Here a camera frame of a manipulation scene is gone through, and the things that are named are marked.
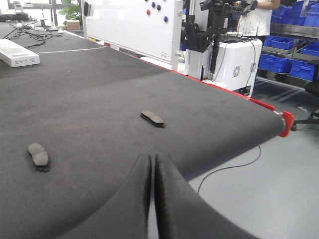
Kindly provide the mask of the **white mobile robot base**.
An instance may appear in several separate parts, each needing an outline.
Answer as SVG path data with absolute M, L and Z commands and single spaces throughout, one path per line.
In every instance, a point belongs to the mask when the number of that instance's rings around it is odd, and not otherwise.
M 180 43 L 190 77 L 250 97 L 262 42 L 232 31 L 232 17 L 257 7 L 255 0 L 186 0 Z

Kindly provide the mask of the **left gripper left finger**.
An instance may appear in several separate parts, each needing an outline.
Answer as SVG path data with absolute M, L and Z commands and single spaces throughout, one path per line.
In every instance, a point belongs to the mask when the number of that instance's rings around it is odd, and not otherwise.
M 138 156 L 116 193 L 99 210 L 60 238 L 146 239 L 151 182 L 151 157 Z

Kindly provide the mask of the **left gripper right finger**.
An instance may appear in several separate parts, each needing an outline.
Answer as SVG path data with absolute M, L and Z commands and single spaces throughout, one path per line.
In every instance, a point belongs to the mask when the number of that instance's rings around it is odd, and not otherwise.
M 161 239 L 253 239 L 210 207 L 169 156 L 155 157 L 155 208 Z

